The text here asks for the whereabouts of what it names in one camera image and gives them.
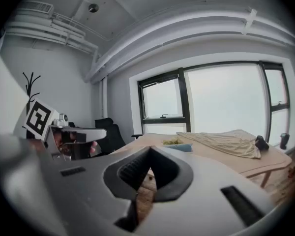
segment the air vent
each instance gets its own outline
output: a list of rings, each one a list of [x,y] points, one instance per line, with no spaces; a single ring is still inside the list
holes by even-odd
[[[54,6],[45,2],[24,0],[19,3],[17,10],[22,14],[43,13],[45,17],[51,17]]]
[[[263,217],[262,213],[234,186],[221,189],[246,226],[251,226]]]
[[[62,171],[60,171],[60,173],[63,177],[67,177],[67,176],[77,174],[77,173],[80,173],[83,171],[85,171],[85,168],[79,166],[79,167],[75,167],[75,168],[62,170]]]

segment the beige blanket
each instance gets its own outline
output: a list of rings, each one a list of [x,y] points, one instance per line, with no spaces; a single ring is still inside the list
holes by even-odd
[[[182,132],[177,134],[230,155],[261,158],[260,151],[255,146],[255,139],[243,139],[240,135],[235,136],[233,131],[217,134]]]

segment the table leg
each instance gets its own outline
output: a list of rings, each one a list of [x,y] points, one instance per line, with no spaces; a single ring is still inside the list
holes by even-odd
[[[271,171],[267,172],[264,176],[264,179],[262,180],[262,183],[260,185],[261,188],[264,188],[266,185],[266,182],[268,181],[269,177],[271,175]]]

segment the wooden table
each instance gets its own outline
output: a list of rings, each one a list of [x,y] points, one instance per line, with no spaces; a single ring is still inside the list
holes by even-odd
[[[236,131],[241,132],[241,136],[247,139],[255,138],[253,135],[244,130]],[[154,133],[145,134],[142,137],[125,145],[124,147],[116,150],[114,153],[118,153],[120,151],[124,151],[135,147],[153,145],[161,146],[163,145],[164,140],[170,140],[174,137],[179,137],[179,139],[181,139],[185,144],[192,144],[192,153],[194,155],[199,155],[219,161],[247,178],[254,177],[260,174],[265,174],[264,179],[261,183],[262,188],[264,188],[264,186],[266,185],[266,182],[268,181],[272,171],[284,169],[288,167],[292,162],[289,156],[277,150],[275,147],[271,145],[269,145],[270,148],[268,151],[261,152],[261,159],[243,158],[223,153],[219,150],[210,148],[201,143],[195,142],[193,140],[178,135],[160,135]]]

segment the window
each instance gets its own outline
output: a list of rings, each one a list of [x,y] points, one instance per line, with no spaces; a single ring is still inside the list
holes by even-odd
[[[138,82],[145,133],[220,133],[243,129],[271,145],[289,128],[289,91],[283,66],[217,62]]]
[[[221,133],[243,129],[255,136],[265,136],[266,100],[258,65],[188,70],[185,78],[191,132]]]

